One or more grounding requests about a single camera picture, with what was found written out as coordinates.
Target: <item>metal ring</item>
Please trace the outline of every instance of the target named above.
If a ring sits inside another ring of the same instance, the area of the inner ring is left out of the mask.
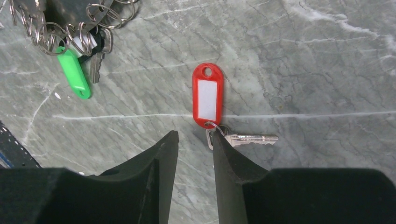
[[[136,3],[138,0],[133,0],[133,1],[129,1],[129,0],[114,0],[114,1],[122,3],[122,4],[129,4],[131,2]]]
[[[135,14],[136,14],[136,8],[135,8],[135,4],[134,4],[133,1],[121,1],[121,0],[114,0],[114,1],[119,2],[119,3],[121,3],[121,4],[131,4],[131,6],[132,6],[132,14],[131,14],[129,17],[127,17],[127,18],[121,18],[121,21],[122,21],[122,22],[125,23],[125,22],[128,22],[128,21],[130,21],[131,19],[134,18]],[[116,18],[113,17],[111,14],[109,14],[108,16],[109,16],[110,18],[112,18],[112,19],[116,19]]]
[[[55,45],[55,40],[56,40],[56,36],[53,35],[53,33],[49,34],[49,38],[47,41],[47,46],[48,46],[48,50],[52,52],[54,45]]]
[[[14,0],[10,0],[10,12],[13,19],[13,25],[16,26],[16,9],[14,7]]]
[[[88,4],[88,6],[85,8],[85,12],[87,13],[88,17],[89,17],[92,21],[96,21],[95,16],[93,16],[93,15],[91,14],[91,12],[89,11],[89,8],[91,8],[91,7],[93,7],[93,6],[97,6],[97,7],[102,7],[102,8],[108,9],[109,11],[108,11],[107,13],[108,13],[108,14],[113,14],[113,16],[116,17],[116,19],[117,19],[118,22],[119,22],[119,24],[118,24],[117,26],[107,25],[107,24],[104,24],[104,23],[100,22],[100,23],[98,24],[99,26],[104,27],[104,28],[108,28],[108,29],[117,29],[117,28],[120,28],[120,27],[121,27],[121,25],[122,25],[122,20],[121,20],[120,15],[119,15],[117,12],[115,12],[113,9],[111,9],[110,7],[107,7],[107,6],[104,6],[104,5],[101,5],[101,4]]]
[[[205,126],[208,126],[208,125],[212,125],[212,126],[214,126],[215,128],[217,128],[217,130],[219,130],[220,133],[224,136],[223,130],[222,130],[218,125],[216,125],[215,123],[213,123],[213,122],[211,122],[211,121],[208,121],[208,122],[205,123]]]
[[[96,35],[96,34],[99,33],[99,27],[98,27],[98,26],[95,26],[95,28],[96,28],[96,32],[95,32],[95,35]]]
[[[81,27],[80,27],[80,25],[81,25],[81,23],[80,23],[79,26],[78,26],[78,27],[79,27],[79,32],[80,32],[80,34],[79,34],[79,40],[81,41],[81,45],[82,45],[83,49],[81,49],[81,48],[76,44],[76,42],[74,41],[74,38],[73,38],[73,36],[72,36],[72,34],[71,34],[71,32],[70,32],[70,29],[71,29],[71,31],[72,31],[73,33],[76,32],[76,29],[74,28],[74,26],[73,26],[72,24],[67,24],[67,25],[65,26],[65,31],[66,31],[66,34],[67,34],[67,38],[68,38],[69,42],[74,46],[74,48],[75,48],[79,53],[81,53],[82,55],[85,55],[85,56],[90,56],[90,55],[92,54],[92,36],[89,35],[89,32],[87,32],[88,43],[86,43],[86,42],[85,42],[85,38],[82,38],[82,35],[81,35],[82,32],[81,32]]]
[[[92,40],[91,40],[91,35],[89,34],[89,32],[86,32],[86,37],[88,39],[88,43],[85,41],[85,38],[83,37],[83,29],[84,29],[84,22],[79,23],[78,25],[78,29],[79,29],[79,38],[81,41],[81,45],[83,47],[83,50],[86,54],[91,55],[92,54]]]
[[[28,21],[26,20],[26,15],[25,15],[25,9],[23,9],[21,6],[19,6],[19,10],[21,12],[21,20],[22,20],[22,24],[25,27],[26,32],[28,33],[28,36],[31,35],[30,31],[29,31],[29,26],[28,26]]]
[[[40,24],[40,26],[39,26],[38,29],[36,30],[36,39],[37,39],[37,43],[38,43],[39,49],[40,49],[43,53],[45,53],[45,54],[47,54],[47,55],[51,55],[51,56],[57,56],[57,55],[61,55],[61,54],[65,53],[65,52],[69,49],[69,44],[70,44],[70,43],[69,43],[69,41],[68,41],[68,38],[66,38],[65,40],[63,40],[63,38],[62,38],[60,35],[57,35],[57,34],[49,34],[49,35],[57,36],[57,37],[59,37],[59,38],[62,40],[62,42],[64,43],[64,49],[62,50],[62,52],[60,52],[60,53],[54,53],[54,52],[52,52],[52,51],[49,51],[48,49],[46,49],[46,48],[43,46],[43,45],[45,44],[45,42],[44,42],[44,39],[40,37],[40,32],[41,32],[41,30],[43,30],[43,27],[44,27],[44,26],[47,26],[47,25],[54,25],[54,26],[60,28],[62,33],[66,34],[66,31],[65,31],[59,24],[57,24],[57,23],[54,23],[54,22],[46,22],[46,23]]]
[[[67,25],[64,27],[64,29],[65,29],[65,31],[66,31],[66,34],[67,34],[67,38],[69,39],[70,43],[74,46],[74,48],[75,48],[78,52],[80,52],[82,55],[85,55],[84,50],[82,50],[82,49],[76,44],[76,42],[74,41],[74,38],[73,38],[73,36],[71,35],[71,32],[70,32],[69,28],[71,28],[71,30],[72,30],[73,33],[76,32],[76,29],[74,28],[74,26],[73,26],[72,24],[67,24]]]
[[[29,34],[30,38],[32,39],[32,43],[37,46],[38,45],[38,40],[36,40],[35,35],[33,33],[36,33],[36,29],[33,31],[33,17],[30,17],[30,25],[29,25]]]
[[[29,15],[29,17],[30,17],[30,27],[29,27],[30,35],[33,35],[32,31],[31,31],[32,27],[34,26],[33,19],[35,19],[37,21],[37,26],[35,26],[36,27],[35,33],[37,33],[37,27],[40,27],[42,24],[46,24],[45,16],[44,16],[43,12],[36,14],[36,16],[37,17],[34,18],[32,15]],[[32,41],[34,41],[35,45],[41,44],[40,43],[41,40],[44,43],[44,41],[47,39],[47,26],[43,26],[38,31],[38,33],[39,33],[39,35],[36,34],[35,39],[32,38]]]

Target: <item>bunch of keys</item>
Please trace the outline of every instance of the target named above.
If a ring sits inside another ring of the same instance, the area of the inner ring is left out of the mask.
[[[198,125],[206,129],[209,148],[213,150],[212,133],[216,129],[222,133],[233,147],[249,143],[262,145],[275,144],[279,139],[276,135],[237,134],[227,126],[220,125],[223,105],[223,86],[224,75],[221,69],[215,64],[204,63],[194,70],[192,76],[193,117]]]
[[[91,83],[99,82],[99,68],[100,62],[104,54],[110,53],[113,45],[113,36],[111,30],[107,28],[96,28],[94,33],[88,33],[90,50],[88,54],[83,54],[83,44],[75,37],[73,41],[75,46],[72,45],[64,54],[58,55],[58,61],[66,75],[69,85],[73,92],[82,99],[88,99],[91,96],[91,90],[85,79],[81,64],[91,59],[90,79]],[[60,46],[58,51],[64,50],[64,46]]]

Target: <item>green key tag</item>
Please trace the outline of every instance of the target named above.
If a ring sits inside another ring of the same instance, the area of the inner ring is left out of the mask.
[[[57,48],[57,52],[62,52],[63,50],[64,47]],[[89,89],[77,56],[72,51],[67,50],[64,54],[57,57],[71,90],[80,98],[88,99],[91,96],[91,90]]]

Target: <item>key blade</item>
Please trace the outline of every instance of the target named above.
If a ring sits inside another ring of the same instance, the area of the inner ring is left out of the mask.
[[[90,75],[91,75],[91,82],[93,84],[99,82],[99,69],[100,69],[100,62],[102,61],[104,53],[103,52],[98,52],[91,58],[91,70],[90,70]]]
[[[249,143],[274,145],[279,138],[276,135],[233,135],[230,140],[233,147],[238,147]]]

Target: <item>black object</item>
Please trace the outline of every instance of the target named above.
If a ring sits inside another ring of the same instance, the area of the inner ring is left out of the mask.
[[[99,176],[1,169],[0,223],[168,223],[178,134]]]
[[[267,171],[213,137],[220,224],[394,224],[396,190],[372,169]]]
[[[40,165],[0,121],[0,160],[6,168],[39,168]]]

